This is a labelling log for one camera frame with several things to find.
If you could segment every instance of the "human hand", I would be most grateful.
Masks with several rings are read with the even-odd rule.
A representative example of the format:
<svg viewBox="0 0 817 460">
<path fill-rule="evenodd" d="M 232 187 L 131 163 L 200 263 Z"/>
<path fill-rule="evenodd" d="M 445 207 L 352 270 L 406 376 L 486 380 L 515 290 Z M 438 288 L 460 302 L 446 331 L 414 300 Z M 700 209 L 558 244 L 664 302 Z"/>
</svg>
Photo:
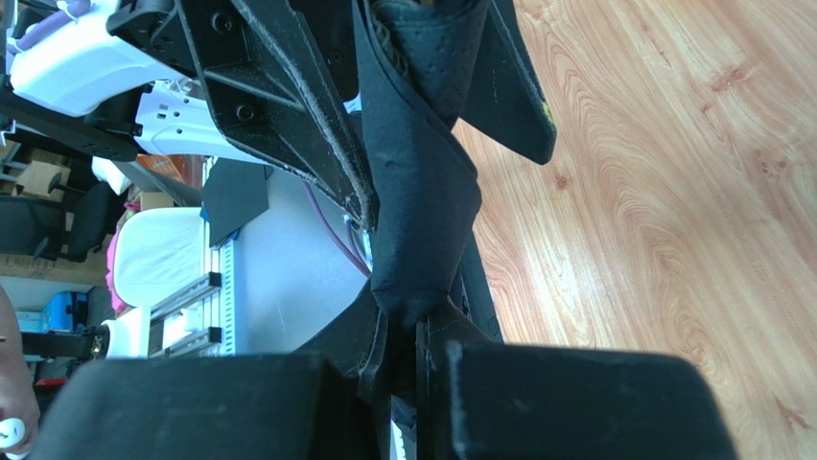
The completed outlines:
<svg viewBox="0 0 817 460">
<path fill-rule="evenodd" d="M 20 419 L 26 433 L 20 443 L 0 449 L 0 453 L 21 454 L 31 450 L 38 432 L 39 406 L 32 387 L 31 374 L 23 356 L 0 360 L 0 421 Z"/>
</svg>

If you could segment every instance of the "gray surface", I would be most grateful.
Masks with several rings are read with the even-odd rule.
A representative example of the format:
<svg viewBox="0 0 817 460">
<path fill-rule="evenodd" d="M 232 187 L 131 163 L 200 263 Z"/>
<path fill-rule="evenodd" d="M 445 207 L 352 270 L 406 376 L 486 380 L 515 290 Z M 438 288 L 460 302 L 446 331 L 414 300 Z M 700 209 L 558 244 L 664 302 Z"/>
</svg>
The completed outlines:
<svg viewBox="0 0 817 460">
<path fill-rule="evenodd" d="M 342 211 L 314 190 L 345 241 Z M 276 171 L 268 193 L 269 209 L 236 241 L 239 353 L 294 350 L 348 307 L 365 283 L 323 231 L 301 179 Z"/>
</svg>

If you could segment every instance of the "wood grain surface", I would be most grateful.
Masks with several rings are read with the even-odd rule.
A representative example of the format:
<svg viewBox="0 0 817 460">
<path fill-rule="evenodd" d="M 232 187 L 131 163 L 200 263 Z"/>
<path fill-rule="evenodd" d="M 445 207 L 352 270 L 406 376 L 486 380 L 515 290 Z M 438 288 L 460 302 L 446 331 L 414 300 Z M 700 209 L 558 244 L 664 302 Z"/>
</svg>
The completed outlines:
<svg viewBox="0 0 817 460">
<path fill-rule="evenodd" d="M 741 458 L 817 458 L 817 2 L 517 10 L 553 160 L 456 128 L 506 339 L 684 357 Z"/>
</svg>

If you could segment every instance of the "black fabric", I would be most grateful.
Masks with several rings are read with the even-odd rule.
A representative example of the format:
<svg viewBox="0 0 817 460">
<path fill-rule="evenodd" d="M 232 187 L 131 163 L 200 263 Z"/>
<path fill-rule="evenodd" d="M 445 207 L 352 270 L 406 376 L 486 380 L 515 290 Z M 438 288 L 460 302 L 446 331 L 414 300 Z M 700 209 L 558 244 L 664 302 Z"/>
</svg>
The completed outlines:
<svg viewBox="0 0 817 460">
<path fill-rule="evenodd" d="M 372 293 L 406 329 L 446 301 L 481 204 L 477 170 L 451 127 L 487 5 L 355 4 L 362 140 L 380 200 Z"/>
<path fill-rule="evenodd" d="M 41 257 L 56 260 L 64 232 L 65 214 L 59 203 L 0 195 L 0 254 L 33 256 L 47 238 Z"/>
<path fill-rule="evenodd" d="M 224 244 L 236 230 L 269 209 L 264 165 L 220 159 L 201 192 L 210 221 L 210 246 Z"/>
<path fill-rule="evenodd" d="M 108 210 L 116 195 L 105 183 L 99 183 L 82 197 L 74 212 L 68 234 L 67 259 L 84 262 L 88 251 L 101 246 L 108 233 Z"/>
</svg>

